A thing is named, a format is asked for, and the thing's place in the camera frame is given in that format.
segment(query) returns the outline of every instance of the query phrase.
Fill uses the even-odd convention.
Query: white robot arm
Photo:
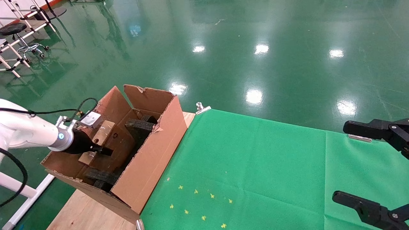
[[[20,112],[5,111],[12,109]],[[69,126],[64,122],[67,117],[60,116],[55,125],[28,112],[27,109],[4,99],[0,99],[0,148],[4,150],[48,147],[53,151],[63,151],[70,154],[79,154],[87,151],[99,151],[110,155],[109,149],[95,143],[80,130],[74,129],[76,120],[70,121]],[[0,162],[4,157],[0,153]]]

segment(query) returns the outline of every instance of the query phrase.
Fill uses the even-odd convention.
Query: green tablecloth
[[[409,203],[408,169],[385,142],[210,110],[195,117],[142,219],[154,230],[375,229],[333,192],[394,209]]]

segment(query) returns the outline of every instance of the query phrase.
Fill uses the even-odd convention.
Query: glossy green floor
[[[405,0],[108,0],[64,3],[59,35],[0,97],[45,111],[76,108],[124,83],[170,90],[212,108],[317,129],[409,117]],[[42,116],[54,123],[57,115]],[[35,187],[46,149],[12,151]],[[5,160],[0,170],[20,174]],[[17,229],[43,230],[74,191],[56,180]],[[1,199],[11,192],[0,189]],[[0,210],[0,225],[24,199]]]

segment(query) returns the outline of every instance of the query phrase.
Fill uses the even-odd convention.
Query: open cardboard box
[[[78,161],[81,154],[52,151],[41,164],[46,167],[48,173],[81,190],[129,222],[135,223],[187,126],[179,99],[172,93],[132,85],[124,85],[124,92],[133,108],[115,86],[99,101],[94,110],[102,115],[103,120],[115,123],[112,135],[104,144],[113,150],[112,156],[97,154],[90,165],[86,165]],[[154,116],[158,124],[153,127],[153,131],[123,171],[111,193],[93,187],[92,181],[84,176],[86,170],[93,167],[113,172],[135,146],[125,123],[129,119],[140,119],[143,115]],[[82,130],[92,138],[98,128]]]

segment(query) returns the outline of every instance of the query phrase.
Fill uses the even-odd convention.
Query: cable
[[[93,98],[93,97],[89,97],[89,98],[83,100],[83,101],[81,102],[81,104],[79,104],[78,108],[75,110],[74,114],[72,115],[72,117],[71,117],[71,119],[70,119],[69,121],[72,121],[72,120],[74,119],[75,115],[77,115],[77,113],[79,113],[79,112],[81,111],[82,105],[83,105],[86,101],[88,101],[88,100],[94,100],[94,101],[95,101],[95,105],[94,105],[94,107],[93,107],[90,111],[94,110],[94,109],[97,107],[97,105],[98,105],[98,100],[95,99],[95,98]],[[81,121],[82,118],[84,118],[87,114],[85,114],[84,116],[81,116],[81,118],[79,119],[79,121]]]
[[[5,202],[0,204],[0,207],[3,207],[4,205],[6,205],[10,201],[12,201],[14,198],[16,198],[21,193],[21,191],[23,191],[24,186],[27,184],[28,174],[27,174],[27,170],[24,168],[24,165],[15,156],[13,156],[11,153],[9,153],[8,151],[6,151],[6,150],[4,150],[2,148],[0,148],[0,153],[2,153],[4,155],[6,155],[7,157],[9,157],[18,166],[21,173],[23,174],[23,182],[22,182],[20,188],[8,200],[6,200]]]
[[[13,108],[0,108],[0,111],[30,114],[32,117],[35,117],[37,114],[50,114],[50,113],[59,113],[59,112],[65,112],[65,111],[76,111],[76,109],[67,108],[67,109],[60,109],[60,110],[55,110],[55,111],[50,111],[50,112],[34,112],[33,110],[24,111],[24,110],[18,110],[18,109],[13,109]]]

